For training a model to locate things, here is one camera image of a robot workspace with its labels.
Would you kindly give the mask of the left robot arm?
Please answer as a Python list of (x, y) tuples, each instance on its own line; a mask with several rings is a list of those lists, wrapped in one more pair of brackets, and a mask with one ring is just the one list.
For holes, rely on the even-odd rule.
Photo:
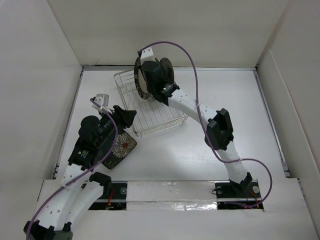
[(90, 206), (99, 198), (113, 197), (112, 178), (94, 169), (99, 165), (114, 169), (137, 146), (126, 132), (137, 112), (118, 105), (98, 110), (100, 118), (90, 115), (81, 121), (60, 187), (25, 224), (26, 239), (70, 240), (73, 228)]

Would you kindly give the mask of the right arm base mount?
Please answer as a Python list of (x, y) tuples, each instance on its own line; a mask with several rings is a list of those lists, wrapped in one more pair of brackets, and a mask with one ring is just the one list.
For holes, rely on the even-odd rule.
[(216, 181), (211, 194), (216, 196), (218, 210), (263, 210), (258, 181), (254, 179), (245, 190), (239, 189), (229, 180)]

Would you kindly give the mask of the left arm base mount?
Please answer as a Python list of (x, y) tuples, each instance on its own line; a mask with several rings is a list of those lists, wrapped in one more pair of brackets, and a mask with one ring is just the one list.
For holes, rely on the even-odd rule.
[(90, 206), (91, 211), (122, 211), (127, 209), (127, 181), (113, 181), (103, 173), (95, 172), (89, 177), (90, 182), (97, 182), (103, 187), (102, 195)]

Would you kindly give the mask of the grey reindeer plate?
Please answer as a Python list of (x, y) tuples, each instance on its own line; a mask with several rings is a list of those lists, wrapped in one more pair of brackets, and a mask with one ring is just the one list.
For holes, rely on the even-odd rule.
[(163, 67), (167, 83), (174, 84), (175, 83), (175, 75), (174, 75), (174, 69), (173, 69), (171, 61), (167, 57), (163, 57), (160, 60), (160, 65)]

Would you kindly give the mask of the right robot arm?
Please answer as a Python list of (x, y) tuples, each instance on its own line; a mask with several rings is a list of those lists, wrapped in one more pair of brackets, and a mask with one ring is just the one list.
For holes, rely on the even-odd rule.
[(145, 61), (141, 72), (145, 81), (143, 89), (155, 100), (183, 112), (203, 127), (206, 144), (217, 152), (226, 167), (232, 193), (237, 197), (246, 194), (252, 176), (237, 153), (229, 112), (224, 108), (214, 110), (189, 97), (174, 82), (173, 67), (167, 58)]

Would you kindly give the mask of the black square floral plate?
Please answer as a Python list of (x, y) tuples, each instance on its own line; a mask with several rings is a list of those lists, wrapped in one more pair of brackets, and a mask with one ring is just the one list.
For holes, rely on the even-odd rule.
[(134, 150), (137, 144), (131, 135), (120, 129), (114, 148), (102, 164), (109, 170), (114, 169)]

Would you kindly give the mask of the dark patterned rim plate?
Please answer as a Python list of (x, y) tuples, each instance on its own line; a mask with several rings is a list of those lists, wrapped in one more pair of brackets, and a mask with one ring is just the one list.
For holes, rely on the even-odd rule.
[(143, 100), (153, 100), (154, 96), (152, 94), (152, 87), (154, 84), (152, 81), (155, 78), (156, 71), (158, 69), (158, 62), (155, 61), (145, 61), (143, 64), (140, 62), (140, 57), (138, 56), (134, 63), (134, 83), (138, 95)]

